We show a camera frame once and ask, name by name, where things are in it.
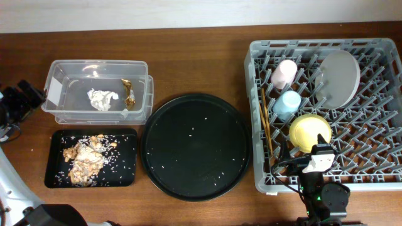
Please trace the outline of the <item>yellow bowl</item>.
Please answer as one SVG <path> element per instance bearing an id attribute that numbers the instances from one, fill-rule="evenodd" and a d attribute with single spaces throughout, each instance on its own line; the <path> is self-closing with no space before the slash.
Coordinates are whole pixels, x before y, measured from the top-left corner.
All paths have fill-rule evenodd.
<path id="1" fill-rule="evenodd" d="M 318 144 L 319 134 L 327 143 L 330 142 L 332 130 L 329 123 L 321 116 L 305 114 L 291 123 L 289 139 L 301 152 L 311 153 L 312 147 Z"/>

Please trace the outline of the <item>wooden chopstick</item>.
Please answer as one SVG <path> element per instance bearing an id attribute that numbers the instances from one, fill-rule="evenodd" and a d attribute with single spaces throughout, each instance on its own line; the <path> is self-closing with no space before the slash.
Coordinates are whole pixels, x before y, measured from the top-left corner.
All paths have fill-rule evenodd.
<path id="1" fill-rule="evenodd" d="M 262 110 L 261 104 L 259 104 L 259 113 L 260 113 L 260 118 L 261 122 L 263 123 L 264 127 L 264 133 L 268 142 L 268 147 L 271 155 L 273 155 L 273 148 L 272 148 L 272 143 L 271 143 L 271 137 L 270 137 L 270 131 L 269 131 L 269 126 L 267 125 L 266 119 L 264 117 L 264 112 Z"/>
<path id="2" fill-rule="evenodd" d="M 261 98 L 263 102 L 263 114 L 264 114 L 264 121 L 266 124 L 266 132 L 267 132 L 267 139 L 268 139 L 268 144 L 269 144 L 269 150 L 271 153 L 271 156 L 273 156 L 273 146 L 272 146 L 272 140 L 271 140 L 271 131 L 270 131 L 270 125 L 269 125 L 269 114 L 268 114 L 268 108 L 266 105 L 266 96 L 265 96 L 265 90 L 264 87 L 261 87 Z"/>

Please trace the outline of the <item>blue cup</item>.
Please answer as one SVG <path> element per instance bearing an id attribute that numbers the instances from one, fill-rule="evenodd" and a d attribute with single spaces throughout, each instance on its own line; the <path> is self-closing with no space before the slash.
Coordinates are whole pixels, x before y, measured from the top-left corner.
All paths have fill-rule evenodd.
<path id="1" fill-rule="evenodd" d="M 279 119 L 285 121 L 298 110 L 301 101 L 302 98 L 297 92 L 286 91 L 274 103 L 273 112 L 277 114 Z"/>

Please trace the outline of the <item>grey round plate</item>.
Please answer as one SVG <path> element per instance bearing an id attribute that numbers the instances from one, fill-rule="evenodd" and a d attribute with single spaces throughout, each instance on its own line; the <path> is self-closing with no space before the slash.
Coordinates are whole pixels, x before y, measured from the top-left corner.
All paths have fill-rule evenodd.
<path id="1" fill-rule="evenodd" d="M 359 87 L 361 70 L 357 60 L 344 50 L 329 54 L 320 65 L 320 75 L 315 78 L 315 97 L 324 100 L 322 107 L 337 109 L 355 96 Z"/>

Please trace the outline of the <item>pink cup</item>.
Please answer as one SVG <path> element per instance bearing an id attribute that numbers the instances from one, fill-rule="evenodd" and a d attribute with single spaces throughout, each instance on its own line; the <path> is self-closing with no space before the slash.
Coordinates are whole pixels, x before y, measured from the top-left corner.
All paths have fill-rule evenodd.
<path id="1" fill-rule="evenodd" d="M 283 89 L 286 84 L 292 84 L 297 73 L 297 65 L 292 60 L 281 61 L 271 75 L 271 83 L 277 89 Z"/>

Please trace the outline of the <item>white tissue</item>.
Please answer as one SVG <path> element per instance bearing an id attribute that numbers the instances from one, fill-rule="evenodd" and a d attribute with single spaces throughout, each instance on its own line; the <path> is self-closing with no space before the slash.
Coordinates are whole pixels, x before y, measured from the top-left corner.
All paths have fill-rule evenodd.
<path id="1" fill-rule="evenodd" d="M 90 104 L 98 111 L 108 111 L 111 108 L 111 100 L 118 100 L 117 93 L 112 91 L 90 89 L 87 92 Z"/>

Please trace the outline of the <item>nuts and rice food waste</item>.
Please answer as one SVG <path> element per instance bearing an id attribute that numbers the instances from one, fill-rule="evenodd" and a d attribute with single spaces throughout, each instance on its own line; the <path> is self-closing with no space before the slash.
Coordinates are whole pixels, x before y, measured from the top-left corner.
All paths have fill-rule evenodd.
<path id="1" fill-rule="evenodd" d="M 71 148 L 65 148 L 62 156 L 66 162 L 71 161 L 73 168 L 67 173 L 75 187 L 90 187 L 89 179 L 98 175 L 106 163 L 106 158 L 101 151 L 104 148 L 115 148 L 117 143 L 102 144 L 103 135 L 91 136 L 87 144 L 74 144 Z"/>

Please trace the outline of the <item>gold snack wrapper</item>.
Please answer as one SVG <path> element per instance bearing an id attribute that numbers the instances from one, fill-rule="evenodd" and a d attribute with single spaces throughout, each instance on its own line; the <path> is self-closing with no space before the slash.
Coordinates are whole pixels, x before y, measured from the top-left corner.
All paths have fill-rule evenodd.
<path id="1" fill-rule="evenodd" d="M 131 110 L 135 103 L 135 96 L 134 96 L 134 90 L 133 90 L 133 85 L 131 83 L 131 81 L 127 80 L 127 79 L 121 79 L 121 82 L 125 88 L 125 92 L 126 92 L 126 99 L 124 101 L 127 110 Z"/>

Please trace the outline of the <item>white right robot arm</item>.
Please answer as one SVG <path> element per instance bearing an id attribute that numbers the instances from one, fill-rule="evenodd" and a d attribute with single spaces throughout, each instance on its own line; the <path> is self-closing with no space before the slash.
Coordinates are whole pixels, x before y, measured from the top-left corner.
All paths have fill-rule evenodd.
<path id="1" fill-rule="evenodd" d="M 307 216 L 297 218 L 297 225 L 341 225 L 347 216 L 350 189 L 324 180 L 323 174 L 332 167 L 337 151 L 320 134 L 317 142 L 308 154 L 292 158 L 283 141 L 277 165 L 285 167 L 289 176 L 299 179 L 295 191 L 305 205 Z"/>

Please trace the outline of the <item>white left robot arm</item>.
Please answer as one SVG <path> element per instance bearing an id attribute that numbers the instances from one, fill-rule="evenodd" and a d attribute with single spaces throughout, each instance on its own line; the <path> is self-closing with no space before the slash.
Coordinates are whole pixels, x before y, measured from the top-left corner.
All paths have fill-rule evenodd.
<path id="1" fill-rule="evenodd" d="M 19 124 L 46 101 L 44 92 L 25 80 L 17 87 L 1 91 L 1 144 L 10 143 L 21 135 Z M 90 223 L 71 205 L 46 204 L 24 183 L 1 151 L 1 225 L 107 226 L 114 222 Z"/>

